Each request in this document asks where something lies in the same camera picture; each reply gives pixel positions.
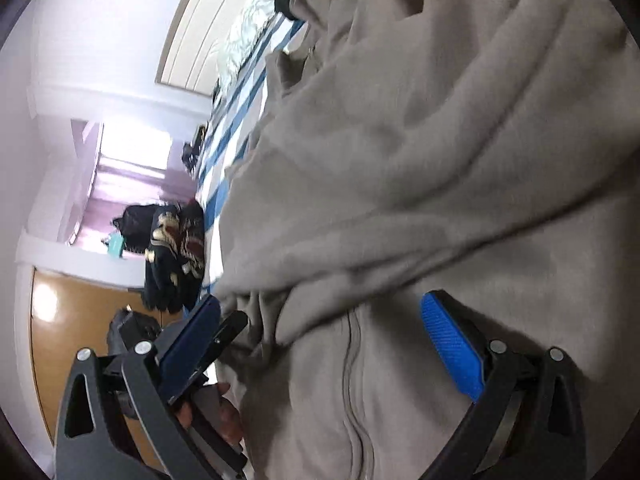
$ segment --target silver screw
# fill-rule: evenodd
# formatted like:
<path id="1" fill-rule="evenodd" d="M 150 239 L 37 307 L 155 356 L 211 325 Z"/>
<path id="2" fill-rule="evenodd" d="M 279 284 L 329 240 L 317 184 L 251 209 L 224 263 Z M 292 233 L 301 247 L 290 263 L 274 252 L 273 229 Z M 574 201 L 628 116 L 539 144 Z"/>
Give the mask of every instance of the silver screw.
<path id="1" fill-rule="evenodd" d="M 507 345 L 504 341 L 494 339 L 489 343 L 489 348 L 494 354 L 504 354 L 507 351 Z"/>
<path id="2" fill-rule="evenodd" d="M 151 347 L 152 344 L 149 341 L 140 341 L 134 349 L 136 351 L 136 354 L 144 355 L 149 353 Z"/>
<path id="3" fill-rule="evenodd" d="M 564 359 L 564 354 L 559 348 L 552 348 L 551 350 L 549 350 L 549 355 L 554 361 L 560 362 L 562 361 L 562 359 Z"/>
<path id="4" fill-rule="evenodd" d="M 91 350 L 89 350 L 88 348 L 82 348 L 78 350 L 76 357 L 78 358 L 78 361 L 86 361 L 89 357 L 91 357 Z"/>

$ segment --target bright window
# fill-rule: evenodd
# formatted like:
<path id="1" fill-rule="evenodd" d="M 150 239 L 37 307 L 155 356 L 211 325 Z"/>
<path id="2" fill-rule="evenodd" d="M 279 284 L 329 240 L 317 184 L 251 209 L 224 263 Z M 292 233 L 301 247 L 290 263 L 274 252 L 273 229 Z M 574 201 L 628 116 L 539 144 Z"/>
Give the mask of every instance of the bright window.
<path id="1" fill-rule="evenodd" d="M 109 158 L 166 170 L 172 139 L 144 124 L 116 120 L 104 124 L 100 152 Z"/>

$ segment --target gray garment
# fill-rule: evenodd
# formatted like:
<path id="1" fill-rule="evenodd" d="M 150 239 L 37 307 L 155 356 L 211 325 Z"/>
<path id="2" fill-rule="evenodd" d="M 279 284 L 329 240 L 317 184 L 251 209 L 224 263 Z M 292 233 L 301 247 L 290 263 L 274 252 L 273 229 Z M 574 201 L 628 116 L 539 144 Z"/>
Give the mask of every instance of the gray garment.
<path id="1" fill-rule="evenodd" d="M 640 404 L 640 56 L 608 0 L 292 0 L 215 288 L 256 478 L 417 479 L 462 419 L 419 319 L 571 354 L 600 466 Z"/>

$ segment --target white headboard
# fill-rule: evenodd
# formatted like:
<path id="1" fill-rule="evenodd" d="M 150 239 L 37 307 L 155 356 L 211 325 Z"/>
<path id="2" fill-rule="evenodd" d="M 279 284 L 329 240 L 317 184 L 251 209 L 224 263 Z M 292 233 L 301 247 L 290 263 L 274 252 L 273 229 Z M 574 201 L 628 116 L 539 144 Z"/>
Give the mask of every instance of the white headboard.
<path id="1" fill-rule="evenodd" d="M 156 82 L 210 95 L 221 43 L 247 0 L 181 0 L 164 43 Z"/>

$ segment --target bed sheet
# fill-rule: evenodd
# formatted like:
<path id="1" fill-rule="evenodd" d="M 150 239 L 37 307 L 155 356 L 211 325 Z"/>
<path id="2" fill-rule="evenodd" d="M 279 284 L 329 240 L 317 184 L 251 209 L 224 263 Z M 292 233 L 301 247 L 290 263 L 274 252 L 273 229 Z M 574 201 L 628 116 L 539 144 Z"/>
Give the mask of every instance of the bed sheet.
<path id="1" fill-rule="evenodd" d="M 228 193 L 225 170 L 244 157 L 249 133 L 264 112 L 267 99 L 266 56 L 282 49 L 294 49 L 302 40 L 302 22 L 278 14 L 265 28 L 262 38 L 229 91 L 229 98 L 217 106 L 209 122 L 202 154 L 196 169 L 196 199 L 205 212 L 206 271 L 203 290 L 211 292 L 222 274 L 218 221 Z"/>

